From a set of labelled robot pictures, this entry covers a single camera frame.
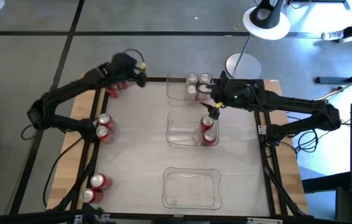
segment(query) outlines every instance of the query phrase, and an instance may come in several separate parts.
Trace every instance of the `metal pole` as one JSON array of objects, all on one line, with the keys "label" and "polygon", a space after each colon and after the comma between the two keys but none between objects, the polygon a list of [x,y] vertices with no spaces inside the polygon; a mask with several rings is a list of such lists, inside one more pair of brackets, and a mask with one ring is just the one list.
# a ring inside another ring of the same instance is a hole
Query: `metal pole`
[{"label": "metal pole", "polygon": [[243,57],[243,54],[245,53],[245,50],[246,50],[246,48],[247,48],[247,46],[248,46],[249,41],[251,40],[251,38],[252,38],[252,34],[249,33],[248,40],[245,42],[245,46],[244,46],[244,48],[243,48],[243,51],[241,51],[241,54],[239,55],[238,61],[237,61],[237,63],[236,63],[236,66],[234,67],[233,75],[236,73],[236,70],[237,70],[237,66],[238,66],[238,64],[239,64],[239,61],[240,61],[241,58]]}]

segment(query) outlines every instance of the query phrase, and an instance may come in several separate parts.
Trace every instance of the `silver can lid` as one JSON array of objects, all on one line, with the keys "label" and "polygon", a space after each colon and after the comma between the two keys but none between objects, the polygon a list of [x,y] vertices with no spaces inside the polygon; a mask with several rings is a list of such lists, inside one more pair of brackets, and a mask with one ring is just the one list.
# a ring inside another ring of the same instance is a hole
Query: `silver can lid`
[{"label": "silver can lid", "polygon": [[107,127],[104,127],[104,126],[99,126],[97,129],[96,129],[96,135],[97,137],[104,137],[108,134],[108,128]]},{"label": "silver can lid", "polygon": [[187,93],[194,94],[195,92],[197,92],[197,89],[195,88],[195,85],[189,85],[187,87]]},{"label": "silver can lid", "polygon": [[203,133],[203,137],[207,141],[214,141],[216,139],[216,133],[212,130],[207,130]]},{"label": "silver can lid", "polygon": [[190,73],[188,74],[188,80],[191,82],[196,82],[198,80],[198,76],[196,73]]},{"label": "silver can lid", "polygon": [[100,124],[106,124],[111,121],[111,117],[109,114],[101,114],[99,116],[99,123]]},{"label": "silver can lid", "polygon": [[206,85],[200,85],[198,87],[198,89],[203,93],[210,93],[211,92],[211,90],[208,87],[206,87]]},{"label": "silver can lid", "polygon": [[81,194],[81,201],[83,203],[89,203],[93,200],[93,197],[95,196],[95,193],[91,189],[85,189],[82,191]]},{"label": "silver can lid", "polygon": [[206,73],[202,73],[200,76],[200,80],[203,82],[209,82],[211,79],[211,77],[209,76],[209,74]]},{"label": "silver can lid", "polygon": [[213,119],[210,118],[209,116],[204,116],[202,117],[202,123],[206,126],[211,126],[213,125]]},{"label": "silver can lid", "polygon": [[90,184],[92,185],[92,187],[101,187],[103,183],[104,177],[101,174],[95,174],[90,179]]}]

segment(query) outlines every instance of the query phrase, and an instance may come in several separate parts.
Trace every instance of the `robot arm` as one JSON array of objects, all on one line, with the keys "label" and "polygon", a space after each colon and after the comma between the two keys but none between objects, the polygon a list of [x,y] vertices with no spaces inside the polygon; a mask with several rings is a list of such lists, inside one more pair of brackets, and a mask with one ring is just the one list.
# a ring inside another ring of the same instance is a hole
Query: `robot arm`
[{"label": "robot arm", "polygon": [[266,141],[278,145],[287,135],[296,135],[302,131],[321,129],[334,131],[341,125],[339,110],[326,100],[303,100],[283,97],[268,90],[248,85],[244,80],[229,79],[223,71],[212,89],[211,98],[216,106],[204,104],[210,116],[218,119],[220,108],[230,106],[248,111],[271,112],[274,110],[293,111],[311,114],[311,117],[285,125],[271,124],[266,127]]},{"label": "robot arm", "polygon": [[86,141],[95,139],[95,126],[89,119],[75,120],[55,114],[56,107],[85,91],[110,87],[112,84],[132,81],[140,87],[146,84],[144,64],[136,67],[137,61],[125,53],[114,55],[111,63],[104,63],[85,74],[77,81],[56,90],[44,93],[34,102],[27,115],[35,129],[61,128],[78,131]]}]

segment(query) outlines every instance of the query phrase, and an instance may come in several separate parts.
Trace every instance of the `clear plastic container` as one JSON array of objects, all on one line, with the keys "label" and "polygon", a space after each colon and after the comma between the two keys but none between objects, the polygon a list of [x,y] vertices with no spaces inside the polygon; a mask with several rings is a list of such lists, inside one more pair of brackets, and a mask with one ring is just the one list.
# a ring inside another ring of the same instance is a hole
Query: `clear plastic container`
[{"label": "clear plastic container", "polygon": [[175,78],[167,76],[167,88],[166,94],[169,99],[169,104],[174,106],[194,106],[198,105],[200,102],[210,103],[212,99],[208,100],[187,100],[187,74],[185,78]]},{"label": "clear plastic container", "polygon": [[185,114],[171,111],[168,114],[166,140],[173,147],[208,149],[219,143],[219,125],[215,121],[211,130],[216,133],[216,140],[207,146],[200,130],[202,117],[207,114]]},{"label": "clear plastic container", "polygon": [[162,203],[167,208],[217,210],[221,207],[220,173],[216,169],[178,169],[164,171]]}]

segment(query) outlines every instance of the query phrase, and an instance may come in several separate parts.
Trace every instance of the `floor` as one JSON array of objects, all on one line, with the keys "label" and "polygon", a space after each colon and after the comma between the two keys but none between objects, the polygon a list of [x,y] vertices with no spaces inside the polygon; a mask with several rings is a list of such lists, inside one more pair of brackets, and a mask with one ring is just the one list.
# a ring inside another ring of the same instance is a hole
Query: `floor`
[{"label": "floor", "polygon": [[[30,142],[19,137],[22,128],[29,124],[26,111],[49,90],[56,71],[61,75],[59,86],[62,86],[110,60],[112,54],[135,48],[145,57],[148,76],[177,76],[194,71],[210,72],[216,77],[225,69],[227,57],[239,52],[247,37],[219,36],[213,32],[246,32],[241,24],[243,12],[255,6],[250,0],[92,0],[85,1],[77,21],[74,15],[78,3],[78,0],[13,0],[6,1],[0,10],[0,31],[3,31],[0,32],[0,214],[9,209],[30,150]],[[351,76],[352,42],[337,44],[319,39],[320,32],[351,24],[352,1],[349,4],[349,11],[342,3],[310,3],[300,9],[283,6],[291,23],[291,34],[310,38],[266,41],[254,37],[246,53],[260,61],[259,78],[280,80],[285,96],[314,100],[337,87],[316,85],[315,77]],[[67,41],[65,32],[72,27],[80,34]],[[108,33],[94,36],[92,31]],[[183,36],[110,35],[113,31],[205,31],[208,35],[197,36],[193,32]],[[63,64],[60,57],[67,53],[68,44],[70,49]],[[351,101],[352,88],[331,99],[341,110],[342,119],[349,119]],[[57,113],[68,116],[71,106],[72,100],[65,102]],[[316,152],[299,154],[301,169],[319,175],[348,170],[348,132],[343,127],[324,136]],[[63,136],[56,129],[44,133],[21,213],[44,210],[43,186],[59,154]],[[335,154],[343,162],[336,161]]]}]

